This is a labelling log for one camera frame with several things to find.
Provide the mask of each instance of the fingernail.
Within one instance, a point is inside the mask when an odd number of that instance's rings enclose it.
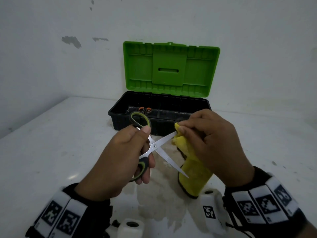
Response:
[[[182,134],[185,133],[185,129],[183,126],[179,126],[178,131],[181,132]]]
[[[146,134],[150,134],[150,132],[151,132],[151,127],[148,126],[148,125],[146,125],[146,126],[144,126],[143,128],[141,128],[141,130],[142,130],[144,133],[146,133]]]

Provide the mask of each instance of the wristband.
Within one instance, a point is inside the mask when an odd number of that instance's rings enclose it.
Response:
[[[42,210],[26,237],[77,238],[101,237],[110,226],[110,200],[102,202],[79,196],[74,188],[78,183],[60,189]]]
[[[227,211],[234,213],[242,224],[235,228],[249,231],[256,238],[297,236],[307,224],[298,203],[276,177],[254,168],[250,183],[226,187],[224,193]]]

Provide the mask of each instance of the green toolbox lid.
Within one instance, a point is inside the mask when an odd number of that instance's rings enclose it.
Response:
[[[220,48],[123,43],[126,88],[138,92],[207,97]]]

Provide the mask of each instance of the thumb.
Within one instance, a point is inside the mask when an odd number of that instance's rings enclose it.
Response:
[[[188,142],[192,145],[195,152],[202,151],[204,149],[204,146],[205,146],[204,141],[191,128],[187,128],[185,126],[180,126],[178,128],[178,130],[188,140]]]
[[[141,149],[142,149],[144,143],[147,141],[150,133],[151,133],[151,127],[148,125],[141,128],[139,132],[136,132],[130,141],[130,144],[133,147],[133,149],[141,151]]]

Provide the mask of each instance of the black toolbox base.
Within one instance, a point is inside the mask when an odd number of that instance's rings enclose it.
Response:
[[[174,132],[176,120],[186,120],[192,113],[204,108],[211,109],[209,101],[203,98],[127,91],[108,112],[114,129],[121,130],[130,125],[129,114],[140,107],[152,109],[148,115],[152,123],[151,134],[158,136]]]

